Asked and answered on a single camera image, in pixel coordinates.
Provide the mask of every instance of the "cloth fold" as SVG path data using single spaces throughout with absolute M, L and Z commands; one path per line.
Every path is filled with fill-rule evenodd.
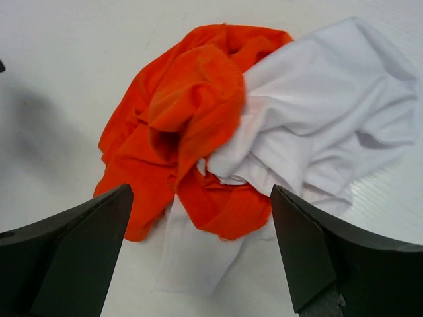
M 240 126 L 198 161 L 199 172 L 224 184 L 248 183 L 266 196 L 279 184 L 333 215 L 348 212 L 354 180 L 398 158 L 422 127 L 420 75 L 359 18 L 280 48 L 244 80 Z M 272 235 L 269 222 L 254 238 Z M 210 294 L 247 238 L 208 237 L 177 205 L 167 223 L 171 248 L 163 252 L 157 288 Z
M 290 41 L 268 28 L 203 26 L 138 73 L 100 139 L 106 170 L 95 190 L 131 185 L 126 239 L 143 240 L 175 194 L 197 228 L 224 239 L 266 223 L 266 197 L 248 184 L 235 188 L 202 176 L 195 165 L 238 127 L 243 72 Z

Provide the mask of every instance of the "crumpled fabric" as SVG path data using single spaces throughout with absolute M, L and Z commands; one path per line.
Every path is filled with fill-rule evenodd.
M 244 80 L 240 126 L 208 160 L 198 161 L 198 170 L 224 184 L 251 184 L 266 196 L 278 184 L 336 216 L 352 203 L 350 184 L 400 157 L 422 129 L 420 75 L 359 18 L 280 48 Z M 271 236 L 270 221 L 254 235 Z M 213 239 L 189 225 L 176 204 L 157 288 L 210 294 L 245 240 Z
M 142 69 L 101 136 L 106 170 L 95 195 L 122 183 L 134 192 L 125 238 L 143 240 L 178 195 L 194 225 L 234 240 L 262 227 L 268 198 L 196 169 L 227 142 L 245 103 L 243 72 L 291 41 L 251 26 L 210 25 Z

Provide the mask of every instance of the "white surface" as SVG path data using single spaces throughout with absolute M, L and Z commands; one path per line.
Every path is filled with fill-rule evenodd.
M 195 26 L 255 24 L 298 37 L 358 15 L 421 72 L 422 13 L 420 0 L 0 0 L 0 231 L 90 198 L 103 169 L 96 142 L 125 89 Z M 420 142 L 356 184 L 356 224 L 423 243 L 422 159 Z M 124 243 L 104 317 L 294 316 L 276 242 L 248 246 L 211 298 L 152 293 L 163 227 L 146 243 Z

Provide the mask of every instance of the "orange cloth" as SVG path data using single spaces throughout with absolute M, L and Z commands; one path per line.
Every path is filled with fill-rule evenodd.
M 202 26 L 138 73 L 100 139 L 106 170 L 95 190 L 131 185 L 126 239 L 143 240 L 175 194 L 197 228 L 223 239 L 266 223 L 267 197 L 248 184 L 202 176 L 196 162 L 235 132 L 245 101 L 243 72 L 290 41 L 268 28 Z

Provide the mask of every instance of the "laundry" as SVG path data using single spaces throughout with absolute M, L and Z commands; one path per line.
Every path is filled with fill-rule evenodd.
M 175 194 L 197 228 L 222 239 L 266 224 L 266 196 L 249 184 L 202 176 L 196 162 L 237 129 L 243 72 L 290 41 L 289 34 L 268 28 L 203 26 L 138 73 L 100 139 L 106 170 L 95 190 L 100 195 L 131 185 L 126 239 L 143 240 Z
M 246 71 L 244 80 L 240 126 L 197 163 L 201 173 L 207 170 L 224 184 L 248 183 L 266 196 L 278 184 L 341 216 L 352 203 L 350 184 L 400 157 L 420 135 L 420 75 L 359 18 L 278 49 Z M 269 221 L 254 237 L 273 234 Z M 245 240 L 213 239 L 191 225 L 177 203 L 157 288 L 210 294 Z

